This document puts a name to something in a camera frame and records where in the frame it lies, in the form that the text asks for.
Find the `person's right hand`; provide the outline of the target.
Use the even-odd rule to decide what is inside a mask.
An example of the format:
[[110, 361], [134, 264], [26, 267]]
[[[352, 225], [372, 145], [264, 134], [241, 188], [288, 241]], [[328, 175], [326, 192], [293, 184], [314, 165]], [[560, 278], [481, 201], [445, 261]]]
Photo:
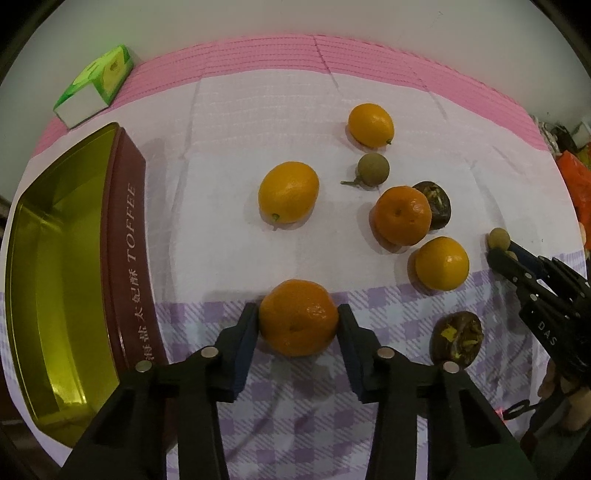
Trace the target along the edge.
[[546, 373], [538, 388], [538, 397], [548, 399], [558, 391], [566, 403], [561, 425], [569, 431], [579, 431], [589, 422], [591, 416], [591, 393], [589, 387], [581, 387], [562, 377], [553, 360], [549, 360]]

